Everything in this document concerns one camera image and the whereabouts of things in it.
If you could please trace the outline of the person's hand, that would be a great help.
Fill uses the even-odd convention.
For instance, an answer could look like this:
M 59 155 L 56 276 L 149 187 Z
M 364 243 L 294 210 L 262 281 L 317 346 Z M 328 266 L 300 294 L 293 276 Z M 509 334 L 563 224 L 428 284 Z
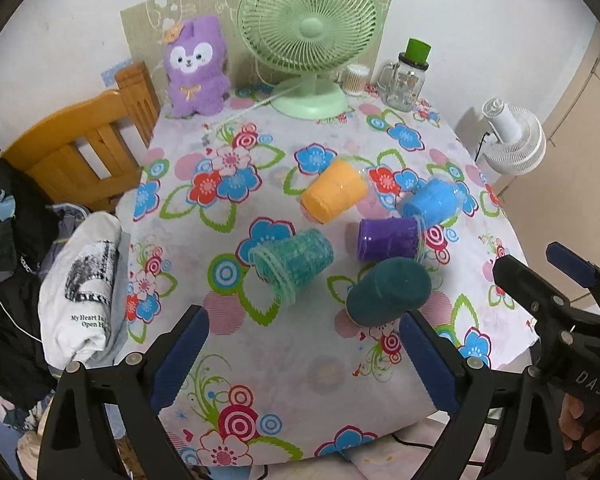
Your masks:
M 566 451 L 577 445 L 583 452 L 591 453 L 600 447 L 600 428 L 595 429 L 592 420 L 586 420 L 588 414 L 584 403 L 566 393 L 562 399 L 562 410 L 558 425 L 562 432 L 562 444 Z

